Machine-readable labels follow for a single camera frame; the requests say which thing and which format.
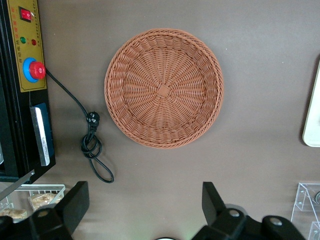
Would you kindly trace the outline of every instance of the brown surface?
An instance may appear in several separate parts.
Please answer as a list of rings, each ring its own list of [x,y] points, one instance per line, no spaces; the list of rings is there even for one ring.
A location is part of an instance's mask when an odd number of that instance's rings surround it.
[[[224,83],[216,56],[179,29],[156,28],[128,40],[104,80],[104,97],[116,125],[139,144],[184,146],[216,120]]]
[[[39,180],[87,180],[90,208],[76,240],[189,240],[205,224],[203,181],[256,220],[290,218],[299,181],[319,181],[320,149],[301,140],[320,54],[320,1],[40,0],[46,66],[101,116],[100,182],[80,151],[86,122],[48,81],[57,164]],[[162,150],[139,145],[114,124],[104,79],[117,50],[152,28],[183,29],[214,52],[223,106],[196,141]]]

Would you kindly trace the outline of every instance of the gray surface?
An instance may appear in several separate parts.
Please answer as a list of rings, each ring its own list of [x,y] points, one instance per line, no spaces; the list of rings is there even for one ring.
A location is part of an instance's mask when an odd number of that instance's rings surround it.
[[[302,127],[320,54],[320,1],[39,0],[46,66],[101,116],[101,157],[115,182],[99,181],[80,152],[86,123],[48,81],[56,166],[39,182],[89,182],[91,205],[75,239],[188,240],[204,224],[202,182],[256,220],[290,218],[299,181],[319,181],[320,149]],[[152,149],[113,123],[104,78],[122,44],[151,28],[195,35],[215,53],[224,102],[195,142]]]

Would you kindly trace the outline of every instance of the round woven basket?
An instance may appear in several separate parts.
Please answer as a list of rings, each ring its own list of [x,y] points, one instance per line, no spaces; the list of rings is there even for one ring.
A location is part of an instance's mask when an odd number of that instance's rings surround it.
[[[224,84],[213,52],[177,29],[145,31],[113,57],[104,95],[115,124],[139,144],[186,145],[216,120]]]

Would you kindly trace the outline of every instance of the silver metal strip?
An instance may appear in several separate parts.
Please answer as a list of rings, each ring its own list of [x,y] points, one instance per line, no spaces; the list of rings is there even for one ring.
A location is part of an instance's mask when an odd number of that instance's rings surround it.
[[[46,139],[46,132],[44,121],[42,118],[41,109],[38,107],[30,107],[33,128],[38,146],[41,166],[48,166],[50,164],[50,156],[48,151],[48,144]]]
[[[14,182],[13,184],[11,184],[10,186],[8,186],[5,190],[3,190],[2,192],[0,192],[0,201],[5,199],[9,194],[11,194],[14,190],[16,190],[17,188],[19,188],[22,184],[24,184],[26,181],[28,181],[30,179],[30,177],[32,175],[35,174],[35,170],[32,170],[30,172],[28,172],[26,175],[24,175],[23,177],[21,177],[18,181]]]
[[[0,142],[0,164],[4,162],[4,155],[2,153],[1,142]]]

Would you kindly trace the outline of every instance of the screw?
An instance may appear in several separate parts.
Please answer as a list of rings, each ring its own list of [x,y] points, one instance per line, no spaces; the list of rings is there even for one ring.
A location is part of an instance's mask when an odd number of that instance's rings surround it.
[[[237,218],[237,217],[240,216],[240,213],[238,211],[234,210],[234,209],[230,210],[229,213],[234,218]]]
[[[42,217],[44,217],[44,216],[47,216],[48,213],[49,213],[48,210],[43,210],[43,211],[41,211],[41,212],[38,213],[38,218],[42,218]]]
[[[273,225],[276,225],[276,226],[282,226],[282,221],[280,221],[278,218],[276,217],[271,217],[270,218],[270,222],[273,224]]]

